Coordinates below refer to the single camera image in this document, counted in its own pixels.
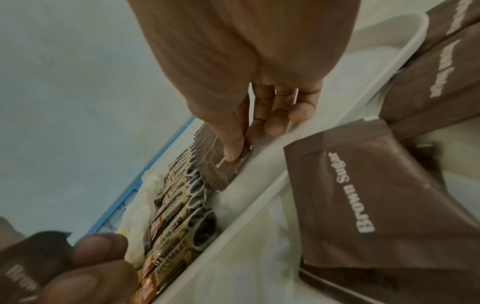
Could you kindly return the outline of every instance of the person's right hand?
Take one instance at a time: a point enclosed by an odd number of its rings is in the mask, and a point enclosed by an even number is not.
[[[73,248],[75,270],[53,279],[35,304],[122,304],[133,296],[139,281],[124,260],[127,239],[99,233],[81,239]]]
[[[227,161],[240,156],[245,138],[256,144],[312,117],[360,6],[359,0],[129,3],[164,73],[221,139]]]

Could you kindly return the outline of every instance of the fingernail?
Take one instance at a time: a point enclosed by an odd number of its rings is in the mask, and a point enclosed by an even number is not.
[[[99,285],[99,279],[93,275],[78,275],[67,277],[54,283],[48,290],[46,303],[77,304],[90,303],[89,296],[93,296]]]
[[[227,150],[227,148],[225,148],[225,149],[223,150],[223,154],[224,154],[225,160],[226,160],[227,162],[234,161],[234,158],[233,158],[232,154],[230,153],[229,150]]]
[[[81,239],[73,250],[73,261],[76,264],[93,265],[103,261],[112,248],[112,241],[106,237],[88,236]]]

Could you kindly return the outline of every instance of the gray wall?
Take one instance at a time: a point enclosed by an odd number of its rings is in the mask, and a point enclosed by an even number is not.
[[[0,215],[98,220],[190,114],[126,2],[0,1]]]

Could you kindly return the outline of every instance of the blue plastic edge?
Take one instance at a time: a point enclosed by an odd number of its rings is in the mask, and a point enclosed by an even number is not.
[[[108,220],[108,218],[115,212],[115,210],[122,204],[125,199],[133,191],[138,191],[142,185],[142,175],[150,169],[150,167],[165,153],[165,151],[177,140],[180,135],[187,129],[187,127],[194,121],[195,117],[190,117],[165,143],[165,145],[157,152],[157,154],[146,164],[143,170],[136,176],[133,182],[120,194],[120,196],[113,202],[113,204],[105,211],[105,213],[96,221],[90,228],[86,235],[97,232],[100,227]]]

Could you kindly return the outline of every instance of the skin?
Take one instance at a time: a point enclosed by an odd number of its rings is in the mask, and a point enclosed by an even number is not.
[[[236,160],[312,117],[358,0],[129,0],[165,75]],[[248,87],[255,95],[249,125]]]
[[[0,217],[0,248],[24,237]],[[77,267],[63,273],[43,288],[35,304],[123,304],[135,293],[138,276],[124,261],[127,239],[119,234],[99,233],[81,239],[71,259]]]

